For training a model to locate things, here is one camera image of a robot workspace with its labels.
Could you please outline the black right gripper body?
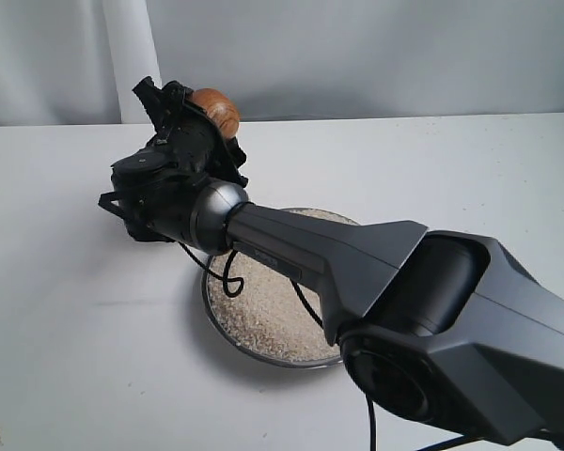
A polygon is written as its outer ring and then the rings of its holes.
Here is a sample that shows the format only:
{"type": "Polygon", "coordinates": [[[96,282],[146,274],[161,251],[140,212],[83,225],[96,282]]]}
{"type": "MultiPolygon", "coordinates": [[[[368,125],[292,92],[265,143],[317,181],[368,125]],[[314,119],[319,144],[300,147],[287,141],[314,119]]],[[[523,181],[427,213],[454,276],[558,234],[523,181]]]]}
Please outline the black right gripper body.
{"type": "Polygon", "coordinates": [[[212,182],[215,154],[209,135],[153,138],[111,165],[112,190],[100,195],[98,205],[121,219],[135,241],[194,244],[193,209],[212,182]]]}

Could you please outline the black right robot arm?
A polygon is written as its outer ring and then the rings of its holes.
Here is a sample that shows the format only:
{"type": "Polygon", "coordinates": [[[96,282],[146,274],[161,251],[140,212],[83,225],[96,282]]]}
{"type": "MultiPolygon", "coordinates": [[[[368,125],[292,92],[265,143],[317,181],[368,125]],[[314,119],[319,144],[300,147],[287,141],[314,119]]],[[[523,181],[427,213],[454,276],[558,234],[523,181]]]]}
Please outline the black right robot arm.
{"type": "Polygon", "coordinates": [[[370,407],[455,433],[564,450],[564,300],[496,239],[413,221],[343,225],[249,200],[234,104],[176,81],[134,87],[154,127],[99,204],[137,241],[244,254],[320,300],[311,316],[370,407]]]}

